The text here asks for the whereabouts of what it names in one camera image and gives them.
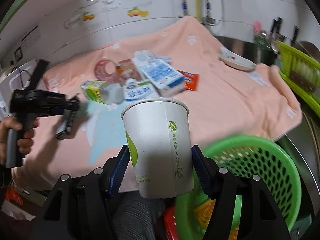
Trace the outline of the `white paper cup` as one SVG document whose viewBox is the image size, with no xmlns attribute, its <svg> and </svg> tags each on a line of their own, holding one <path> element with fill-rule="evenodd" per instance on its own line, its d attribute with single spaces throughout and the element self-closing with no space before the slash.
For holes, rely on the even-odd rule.
<svg viewBox="0 0 320 240">
<path fill-rule="evenodd" d="M 138 191 L 147 199 L 193 190 L 188 107 L 170 98 L 143 99 L 121 113 Z"/>
</svg>

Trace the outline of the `black white small box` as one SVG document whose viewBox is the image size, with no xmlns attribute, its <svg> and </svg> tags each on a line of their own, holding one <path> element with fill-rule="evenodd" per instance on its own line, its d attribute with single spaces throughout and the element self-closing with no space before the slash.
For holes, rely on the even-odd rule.
<svg viewBox="0 0 320 240">
<path fill-rule="evenodd" d="M 76 110 L 67 109 L 64 111 L 61 122 L 56 130 L 56 139 L 64 140 L 71 134 L 76 113 Z"/>
</svg>

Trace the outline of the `yellow snack packet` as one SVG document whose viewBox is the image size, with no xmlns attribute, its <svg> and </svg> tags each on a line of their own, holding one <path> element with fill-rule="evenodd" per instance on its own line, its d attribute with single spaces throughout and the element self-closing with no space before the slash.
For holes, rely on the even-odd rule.
<svg viewBox="0 0 320 240">
<path fill-rule="evenodd" d="M 195 218 L 202 229 L 206 229 L 209 224 L 210 218 L 213 213 L 215 202 L 216 200 L 208 199 L 205 202 L 203 202 L 201 205 L 193 209 Z"/>
</svg>

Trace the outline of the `green plastic trash basket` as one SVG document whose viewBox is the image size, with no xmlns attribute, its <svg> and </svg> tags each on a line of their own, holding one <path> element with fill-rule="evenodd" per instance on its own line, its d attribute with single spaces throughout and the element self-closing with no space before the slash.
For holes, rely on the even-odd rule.
<svg viewBox="0 0 320 240">
<path fill-rule="evenodd" d="M 293 228 L 302 189 L 293 160 L 280 146 L 264 138 L 237 135 L 217 141 L 202 152 L 235 176 L 250 178 L 259 175 L 274 197 L 288 229 Z M 199 226 L 193 209 L 208 199 L 197 177 L 194 177 L 193 191 L 176 198 L 175 223 L 180 239 L 203 238 L 206 229 Z"/>
</svg>

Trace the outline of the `yellow green juice carton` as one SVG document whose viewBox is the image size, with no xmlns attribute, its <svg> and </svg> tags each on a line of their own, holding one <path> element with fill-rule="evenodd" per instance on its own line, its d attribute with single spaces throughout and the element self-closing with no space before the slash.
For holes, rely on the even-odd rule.
<svg viewBox="0 0 320 240">
<path fill-rule="evenodd" d="M 108 86 L 110 82 L 100 80 L 87 80 L 80 86 L 84 96 L 91 101 L 104 103 L 108 102 Z"/>
</svg>

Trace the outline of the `pink clear plastic bottle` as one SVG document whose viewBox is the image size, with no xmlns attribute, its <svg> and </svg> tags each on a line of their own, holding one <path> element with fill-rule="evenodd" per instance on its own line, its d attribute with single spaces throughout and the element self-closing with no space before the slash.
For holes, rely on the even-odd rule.
<svg viewBox="0 0 320 240">
<path fill-rule="evenodd" d="M 109 59 L 101 59 L 95 65 L 94 75 L 100 81 L 118 82 L 117 67 L 117 63 Z"/>
</svg>

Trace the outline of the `stainless steel sink counter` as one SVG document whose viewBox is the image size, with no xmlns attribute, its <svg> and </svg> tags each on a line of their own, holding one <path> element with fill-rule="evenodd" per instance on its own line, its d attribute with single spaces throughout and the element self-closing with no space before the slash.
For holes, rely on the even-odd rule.
<svg viewBox="0 0 320 240">
<path fill-rule="evenodd" d="M 300 210 L 291 231 L 296 239 L 319 212 L 319 117 L 306 103 L 301 109 L 300 125 L 277 141 L 295 163 L 302 186 Z"/>
</svg>

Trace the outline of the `amber tea bottle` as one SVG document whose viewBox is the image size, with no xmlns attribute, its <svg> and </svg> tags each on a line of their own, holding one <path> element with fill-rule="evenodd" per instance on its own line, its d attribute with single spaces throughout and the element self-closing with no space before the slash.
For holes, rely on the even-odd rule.
<svg viewBox="0 0 320 240">
<path fill-rule="evenodd" d="M 128 79 L 141 80 L 140 73 L 131 59 L 118 62 L 116 64 L 116 73 L 121 86 L 124 86 Z"/>
</svg>

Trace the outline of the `blue white milk carton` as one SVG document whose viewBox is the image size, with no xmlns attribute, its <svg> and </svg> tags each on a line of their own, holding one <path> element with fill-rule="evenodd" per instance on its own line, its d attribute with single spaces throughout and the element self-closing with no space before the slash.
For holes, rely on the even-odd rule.
<svg viewBox="0 0 320 240">
<path fill-rule="evenodd" d="M 146 98 L 159 98 L 157 90 L 150 81 L 128 79 L 123 86 L 124 100 L 136 101 Z"/>
</svg>

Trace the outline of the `peach flower-pattern cloth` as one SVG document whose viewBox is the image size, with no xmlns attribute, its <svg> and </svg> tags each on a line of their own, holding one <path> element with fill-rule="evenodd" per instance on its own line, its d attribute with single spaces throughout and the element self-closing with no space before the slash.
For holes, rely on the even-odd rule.
<svg viewBox="0 0 320 240">
<path fill-rule="evenodd" d="M 44 74 L 49 88 L 68 96 L 78 94 L 81 109 L 71 135 L 57 140 L 59 116 L 41 118 L 34 145 L 24 165 L 12 169 L 19 187 L 49 190 L 62 174 L 88 174 L 118 154 L 126 143 L 121 112 L 125 108 L 86 101 L 80 86 L 94 79 L 101 60 L 122 61 L 147 49 L 168 56 L 177 70 L 197 74 L 195 91 L 175 99 L 189 108 L 191 142 L 205 147 L 233 134 L 278 140 L 302 122 L 302 110 L 277 66 L 259 64 L 246 73 L 219 60 L 221 43 L 193 17 L 155 33 L 127 38 L 73 57 Z"/>
</svg>

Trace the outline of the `large blue white carton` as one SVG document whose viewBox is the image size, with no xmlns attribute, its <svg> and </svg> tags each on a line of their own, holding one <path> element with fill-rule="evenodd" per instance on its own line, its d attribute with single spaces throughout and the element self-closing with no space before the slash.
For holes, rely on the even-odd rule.
<svg viewBox="0 0 320 240">
<path fill-rule="evenodd" d="M 131 59 L 144 80 L 151 82 L 159 96 L 170 98 L 185 89 L 184 76 L 171 66 L 171 59 L 148 50 L 137 50 Z"/>
</svg>

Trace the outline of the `orange red snack wrapper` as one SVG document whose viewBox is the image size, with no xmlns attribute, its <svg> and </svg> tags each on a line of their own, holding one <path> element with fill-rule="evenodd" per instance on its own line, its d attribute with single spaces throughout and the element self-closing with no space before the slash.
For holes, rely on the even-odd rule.
<svg viewBox="0 0 320 240">
<path fill-rule="evenodd" d="M 197 90 L 197 83 L 199 81 L 199 74 L 192 74 L 189 72 L 184 72 L 179 70 L 179 72 L 183 75 L 184 79 L 184 88 L 190 91 Z"/>
</svg>

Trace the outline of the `white ceramic saucer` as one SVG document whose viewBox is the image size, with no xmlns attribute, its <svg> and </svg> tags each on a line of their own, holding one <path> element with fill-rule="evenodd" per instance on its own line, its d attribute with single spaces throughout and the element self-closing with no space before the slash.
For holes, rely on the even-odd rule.
<svg viewBox="0 0 320 240">
<path fill-rule="evenodd" d="M 227 66 L 243 72 L 251 72 L 255 70 L 256 64 L 252 61 L 239 56 L 225 47 L 221 47 L 220 50 L 221 53 L 219 55 L 219 60 L 224 62 Z"/>
</svg>

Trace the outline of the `dark green utensil holder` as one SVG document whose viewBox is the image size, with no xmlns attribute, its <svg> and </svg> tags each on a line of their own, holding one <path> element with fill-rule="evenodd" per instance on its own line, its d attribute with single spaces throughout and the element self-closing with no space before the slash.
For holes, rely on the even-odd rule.
<svg viewBox="0 0 320 240">
<path fill-rule="evenodd" d="M 274 63 L 276 53 L 272 49 L 271 41 L 277 23 L 277 20 L 274 19 L 270 31 L 264 30 L 259 21 L 253 23 L 254 63 L 263 63 L 267 66 Z"/>
</svg>

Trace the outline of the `steel pot lid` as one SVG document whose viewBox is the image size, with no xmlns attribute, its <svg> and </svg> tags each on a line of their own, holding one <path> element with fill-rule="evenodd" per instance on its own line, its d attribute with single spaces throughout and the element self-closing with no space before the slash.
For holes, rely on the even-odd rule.
<svg viewBox="0 0 320 240">
<path fill-rule="evenodd" d="M 320 62 L 319 49 L 313 43 L 308 41 L 300 41 L 297 43 L 297 48 L 317 62 Z"/>
</svg>

